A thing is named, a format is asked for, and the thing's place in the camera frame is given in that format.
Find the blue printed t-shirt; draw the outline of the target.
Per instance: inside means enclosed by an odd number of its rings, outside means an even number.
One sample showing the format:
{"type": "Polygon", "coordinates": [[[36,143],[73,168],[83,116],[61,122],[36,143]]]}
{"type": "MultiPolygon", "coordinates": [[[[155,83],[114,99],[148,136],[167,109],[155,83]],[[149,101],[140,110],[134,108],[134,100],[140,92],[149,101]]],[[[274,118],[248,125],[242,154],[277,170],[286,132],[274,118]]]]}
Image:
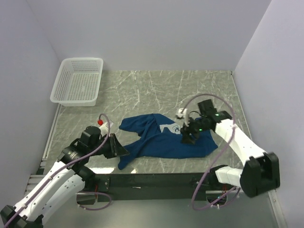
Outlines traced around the blue printed t-shirt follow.
{"type": "Polygon", "coordinates": [[[139,157],[203,158],[218,148],[210,131],[201,131],[194,144],[183,144],[181,126],[162,114],[143,114],[125,118],[119,129],[137,133],[140,137],[139,140],[124,146],[130,154],[120,158],[120,170],[139,157]]]}

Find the white plastic basket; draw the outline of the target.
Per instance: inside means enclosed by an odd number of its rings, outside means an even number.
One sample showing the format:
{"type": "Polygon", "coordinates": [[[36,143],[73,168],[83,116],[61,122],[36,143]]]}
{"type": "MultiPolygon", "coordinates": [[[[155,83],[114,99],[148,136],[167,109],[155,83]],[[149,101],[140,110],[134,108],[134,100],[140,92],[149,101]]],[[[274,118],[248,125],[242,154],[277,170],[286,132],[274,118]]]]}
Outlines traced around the white plastic basket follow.
{"type": "Polygon", "coordinates": [[[104,61],[95,57],[73,57],[62,61],[50,101],[65,107],[95,106],[104,61]]]}

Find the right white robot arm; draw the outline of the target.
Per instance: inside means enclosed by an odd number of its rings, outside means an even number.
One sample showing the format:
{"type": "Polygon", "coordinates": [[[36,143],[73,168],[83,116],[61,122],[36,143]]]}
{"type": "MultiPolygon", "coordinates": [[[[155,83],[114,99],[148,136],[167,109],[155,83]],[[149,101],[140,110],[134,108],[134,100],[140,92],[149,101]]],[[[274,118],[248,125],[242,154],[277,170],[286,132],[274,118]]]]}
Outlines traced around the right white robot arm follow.
{"type": "Polygon", "coordinates": [[[218,111],[209,100],[198,103],[201,117],[194,120],[187,108],[177,111],[177,118],[184,124],[181,128],[182,143],[194,144],[200,133],[212,130],[220,136],[234,151],[242,162],[243,168],[237,169],[227,165],[210,168],[205,172],[209,185],[228,184],[241,188],[253,198],[280,187],[279,158],[274,152],[266,152],[257,146],[238,126],[226,111],[218,111]]]}

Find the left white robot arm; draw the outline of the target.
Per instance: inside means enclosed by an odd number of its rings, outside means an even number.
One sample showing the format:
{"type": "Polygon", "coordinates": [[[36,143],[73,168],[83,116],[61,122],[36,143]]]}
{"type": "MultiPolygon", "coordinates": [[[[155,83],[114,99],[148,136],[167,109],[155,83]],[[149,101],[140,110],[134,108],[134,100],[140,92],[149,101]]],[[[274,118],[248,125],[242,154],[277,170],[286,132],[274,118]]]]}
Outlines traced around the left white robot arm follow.
{"type": "Polygon", "coordinates": [[[95,126],[87,127],[81,136],[64,148],[53,167],[34,189],[14,206],[7,205],[0,216],[6,228],[41,228],[51,210],[60,207],[70,196],[83,190],[98,195],[105,184],[88,167],[90,157],[107,159],[128,155],[115,134],[101,134],[95,126]]]}

